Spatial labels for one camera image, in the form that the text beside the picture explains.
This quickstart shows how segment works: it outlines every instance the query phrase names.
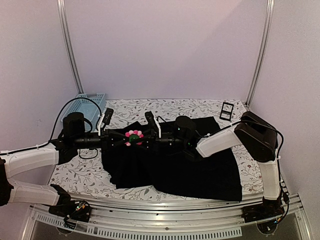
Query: metal rail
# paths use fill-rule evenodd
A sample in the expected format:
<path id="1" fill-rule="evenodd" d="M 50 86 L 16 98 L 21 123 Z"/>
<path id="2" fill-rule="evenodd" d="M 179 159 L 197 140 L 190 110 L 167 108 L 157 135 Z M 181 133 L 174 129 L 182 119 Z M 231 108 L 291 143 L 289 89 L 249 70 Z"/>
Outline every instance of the metal rail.
<path id="1" fill-rule="evenodd" d="M 89 223 L 78 222 L 72 231 L 115 240 L 228 239 L 240 237 L 242 227 L 256 224 L 245 223 L 241 218 L 243 204 L 251 205 L 242 202 L 234 206 L 194 210 L 137 210 L 92 204 Z M 301 219 L 299 228 L 305 236 L 302 239 L 310 239 L 309 225 L 304 221 L 303 206 L 297 194 L 290 196 L 289 214 L 293 213 L 298 220 Z M 62 217 L 49 214 L 47 206 L 37 204 L 30 209 L 22 239 L 30 239 L 36 221 L 68 230 Z"/>
<path id="2" fill-rule="evenodd" d="M 260 71 L 262 68 L 263 61 L 264 61 L 267 43 L 268 43 L 269 32 L 270 32 L 270 28 L 271 28 L 272 16 L 273 16 L 273 12 L 274 12 L 274 5 L 275 5 L 275 0 L 268 0 L 267 7 L 266 7 L 264 28 L 263 28 L 263 36 L 262 36 L 262 41 L 261 41 L 260 50 L 259 50 L 259 56 L 258 56 L 256 65 L 255 65 L 255 70 L 254 70 L 252 82 L 250 85 L 249 93 L 248 93 L 246 101 L 244 103 L 244 105 L 247 108 L 250 108 L 250 105 L 253 101 L 256 87 L 257 87 L 257 83 L 259 80 Z"/>
<path id="3" fill-rule="evenodd" d="M 76 64 L 76 59 L 74 55 L 74 50 L 72 48 L 71 44 L 71 38 L 70 38 L 70 32 L 69 32 L 69 27 L 68 27 L 68 22 L 67 22 L 67 14 L 66 14 L 66 7 L 65 7 L 65 0 L 57 0 L 58 4 L 58 12 L 59 12 L 59 17 L 60 17 L 60 23 L 61 23 L 61 29 L 63 33 L 63 39 L 65 43 L 65 48 L 66 52 L 68 54 L 68 59 L 70 62 L 74 82 L 76 89 L 78 91 L 78 94 L 83 94 L 84 89 L 80 80 L 77 64 Z"/>

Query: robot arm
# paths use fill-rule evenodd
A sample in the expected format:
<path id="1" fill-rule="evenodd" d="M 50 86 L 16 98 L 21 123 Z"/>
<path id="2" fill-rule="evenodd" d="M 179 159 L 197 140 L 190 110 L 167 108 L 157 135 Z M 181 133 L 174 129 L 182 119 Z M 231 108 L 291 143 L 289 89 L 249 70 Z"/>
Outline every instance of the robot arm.
<path id="1" fill-rule="evenodd" d="M 106 113 L 106 117 L 100 120 L 99 126 L 110 122 L 112 112 Z M 283 212 L 277 159 L 277 133 L 274 131 L 275 128 L 263 119 L 248 111 L 242 115 L 241 122 L 237 125 L 223 129 L 212 136 L 196 139 L 194 134 L 196 127 L 186 116 L 179 116 L 176 119 L 172 132 L 161 132 L 159 123 L 151 112 L 147 112 L 145 116 L 150 127 L 145 137 L 148 137 L 149 141 L 145 141 L 144 137 L 131 142 L 122 134 L 109 129 L 102 131 L 103 128 L 100 129 L 100 127 L 98 133 L 85 132 L 84 116 L 82 113 L 75 112 L 63 119 L 63 134 L 58 139 L 47 143 L 45 147 L 36 146 L 31 150 L 14 151 L 14 153 L 0 152 L 0 206 L 15 202 L 45 204 L 53 206 L 50 207 L 51 213 L 66 216 L 67 213 L 73 213 L 77 205 L 61 187 L 19 182 L 12 177 L 31 169 L 67 163 L 78 154 L 78 149 L 101 148 L 102 158 L 104 158 L 109 150 L 126 142 L 131 142 L 131 145 L 135 146 L 136 143 L 145 141 L 144 144 L 151 144 L 149 149 L 154 147 L 157 151 L 161 149 L 160 146 L 184 149 L 186 156 L 192 158 L 193 151 L 187 149 L 188 142 L 192 139 L 197 141 L 195 150 L 204 158 L 243 144 L 253 159 L 258 161 L 264 188 L 262 207 L 250 209 L 249 212 L 263 212 L 263 217 L 276 216 Z M 67 211 L 58 208 L 66 205 L 71 206 Z M 252 214 L 249 214 L 250 217 L 254 221 L 258 220 Z"/>
<path id="2" fill-rule="evenodd" d="M 69 219 L 89 221 L 90 205 L 85 201 L 71 200 L 62 187 L 26 183 L 13 178 L 25 171 L 65 163 L 65 158 L 59 160 L 61 151 L 54 144 L 45 143 L 41 148 L 36 146 L 31 150 L 14 152 L 5 155 L 0 152 L 0 206 L 8 203 L 43 204 L 50 206 L 51 214 L 64 217 L 67 225 L 72 225 L 68 223 Z"/>
<path id="3" fill-rule="evenodd" d="M 244 113 L 241 121 L 212 136 L 200 139 L 196 150 L 203 158 L 206 158 L 222 150 L 244 145 L 259 164 L 264 198 L 272 201 L 277 200 L 281 194 L 277 160 L 277 133 L 272 129 L 261 127 L 264 125 L 273 128 L 252 112 Z"/>

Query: lavender wall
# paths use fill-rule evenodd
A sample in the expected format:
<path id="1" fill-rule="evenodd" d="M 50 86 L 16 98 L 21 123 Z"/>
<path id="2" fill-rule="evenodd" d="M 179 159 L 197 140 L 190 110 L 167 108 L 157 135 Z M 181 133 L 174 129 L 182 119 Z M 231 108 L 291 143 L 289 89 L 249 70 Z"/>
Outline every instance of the lavender wall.
<path id="1" fill-rule="evenodd" d="M 65 6 L 86 92 L 245 100 L 267 1 L 68 0 Z"/>
<path id="2" fill-rule="evenodd" d="M 252 110 L 285 137 L 281 167 L 320 239 L 320 1 L 276 1 Z"/>
<path id="3" fill-rule="evenodd" d="M 57 2 L 1 1 L 0 150 L 46 142 L 60 108 L 76 94 Z M 42 168 L 18 178 L 46 184 L 51 173 Z M 0 207 L 0 239 L 18 239 L 27 207 Z"/>

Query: floral tablecloth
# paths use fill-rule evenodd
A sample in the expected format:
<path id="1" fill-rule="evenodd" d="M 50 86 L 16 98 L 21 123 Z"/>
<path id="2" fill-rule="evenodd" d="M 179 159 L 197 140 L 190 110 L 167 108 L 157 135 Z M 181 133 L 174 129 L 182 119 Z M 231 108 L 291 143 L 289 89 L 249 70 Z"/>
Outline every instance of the floral tablecloth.
<path id="1" fill-rule="evenodd" d="M 109 128 L 124 128 L 135 121 L 146 124 L 145 112 L 152 111 L 155 116 L 161 116 L 166 121 L 174 121 L 177 116 L 190 118 L 214 116 L 221 128 L 230 124 L 219 119 L 223 102 L 234 104 L 232 122 L 240 119 L 246 111 L 240 100 L 207 100 L 207 99 L 135 99 L 107 100 L 106 106 L 114 109 Z M 232 148 L 237 161 L 242 194 L 260 193 L 263 191 L 262 177 L 259 166 L 252 159 L 243 145 Z M 95 150 L 81 150 L 81 156 L 90 158 L 96 155 Z M 194 198 L 170 195 L 157 191 L 153 186 L 128 189 L 116 189 L 110 183 L 111 176 L 103 169 L 101 153 L 97 157 L 84 160 L 76 156 L 69 163 L 57 165 L 50 184 L 57 184 L 73 194 L 91 197 L 105 197 L 127 200 L 172 201 L 191 200 Z"/>

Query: black skirt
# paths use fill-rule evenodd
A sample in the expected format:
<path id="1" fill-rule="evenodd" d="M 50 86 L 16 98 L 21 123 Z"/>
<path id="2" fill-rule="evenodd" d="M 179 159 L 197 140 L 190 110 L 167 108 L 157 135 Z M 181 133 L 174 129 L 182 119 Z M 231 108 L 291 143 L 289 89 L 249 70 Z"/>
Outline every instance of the black skirt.
<path id="1" fill-rule="evenodd" d="M 201 135 L 220 129 L 213 117 L 193 121 Z M 168 132 L 170 124 L 173 122 L 161 123 L 161 130 Z M 124 134 L 129 130 L 144 131 L 147 128 L 147 125 L 135 122 L 115 131 Z M 117 189 L 153 185 L 158 191 L 167 194 L 201 199 L 242 200 L 238 165 L 231 149 L 195 162 L 187 160 L 182 152 L 155 154 L 124 145 L 109 151 L 102 164 Z"/>

